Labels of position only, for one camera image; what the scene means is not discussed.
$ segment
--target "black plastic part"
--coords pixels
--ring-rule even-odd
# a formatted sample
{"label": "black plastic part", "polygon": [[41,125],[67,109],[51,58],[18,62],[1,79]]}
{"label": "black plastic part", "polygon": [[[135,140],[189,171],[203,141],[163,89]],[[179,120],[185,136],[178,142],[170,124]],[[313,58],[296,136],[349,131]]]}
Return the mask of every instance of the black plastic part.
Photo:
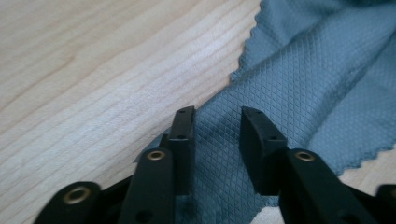
{"label": "black plastic part", "polygon": [[167,134],[167,133],[163,134],[163,136],[161,137],[160,145],[158,147],[169,148],[168,138],[169,138],[169,134]]}
{"label": "black plastic part", "polygon": [[396,189],[395,185],[383,185],[379,187],[375,197],[347,186],[355,197],[361,202],[367,211],[379,222],[393,224],[396,220],[396,207],[392,207],[389,202],[394,201],[391,191]]}
{"label": "black plastic part", "polygon": [[377,223],[314,152],[288,151],[284,178],[280,209],[287,223]]}
{"label": "black plastic part", "polygon": [[242,107],[239,150],[254,189],[261,195],[278,195],[287,144],[264,113]]}
{"label": "black plastic part", "polygon": [[128,191],[131,177],[121,180],[119,183],[108,189],[102,190],[98,209],[95,216],[100,217],[98,224],[117,223],[120,217],[120,211]]}
{"label": "black plastic part", "polygon": [[175,215],[172,152],[146,150],[137,164],[120,212],[119,224],[173,223]]}
{"label": "black plastic part", "polygon": [[100,197],[99,185],[77,182],[59,190],[43,208],[35,224],[98,223],[93,216]]}
{"label": "black plastic part", "polygon": [[[384,202],[390,209],[396,211],[396,185],[380,186],[375,197]],[[396,220],[396,213],[393,213],[393,220]]]}
{"label": "black plastic part", "polygon": [[194,106],[179,109],[172,124],[168,146],[175,160],[175,194],[188,195],[192,192],[193,168],[195,164]]}

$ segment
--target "wooden table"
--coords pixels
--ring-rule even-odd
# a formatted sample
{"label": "wooden table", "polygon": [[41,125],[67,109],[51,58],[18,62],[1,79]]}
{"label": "wooden table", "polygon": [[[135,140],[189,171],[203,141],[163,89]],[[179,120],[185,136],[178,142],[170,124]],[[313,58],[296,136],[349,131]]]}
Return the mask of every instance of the wooden table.
{"label": "wooden table", "polygon": [[258,11],[259,0],[1,1],[0,223],[32,223],[72,182],[131,175],[178,108],[229,83]]}

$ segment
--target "diamond textured fabric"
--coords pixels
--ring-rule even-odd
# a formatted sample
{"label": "diamond textured fabric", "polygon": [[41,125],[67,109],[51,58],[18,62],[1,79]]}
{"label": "diamond textured fabric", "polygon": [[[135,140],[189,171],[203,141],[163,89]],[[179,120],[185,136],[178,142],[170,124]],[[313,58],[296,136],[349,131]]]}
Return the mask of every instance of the diamond textured fabric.
{"label": "diamond textured fabric", "polygon": [[177,223],[249,223],[277,204],[242,163],[242,105],[338,175],[396,142],[395,3],[266,0],[256,21],[233,83],[197,111],[194,193],[177,198]]}

